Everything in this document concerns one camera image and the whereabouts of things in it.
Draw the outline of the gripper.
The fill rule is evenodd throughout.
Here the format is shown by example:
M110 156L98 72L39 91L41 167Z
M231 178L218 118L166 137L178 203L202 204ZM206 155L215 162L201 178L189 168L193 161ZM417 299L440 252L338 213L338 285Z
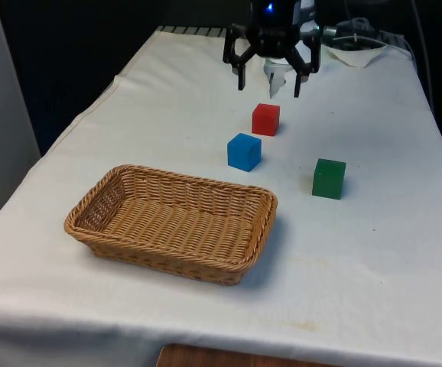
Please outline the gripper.
M295 0L250 1L248 48L236 54L236 41L245 36L246 27L232 24L226 29L223 62L238 77L238 90L245 88L245 65L256 54L267 58L285 58L296 73L294 98L300 95L302 82L320 69L320 30L301 31L301 2ZM304 61L296 46L299 41L310 49L310 62Z

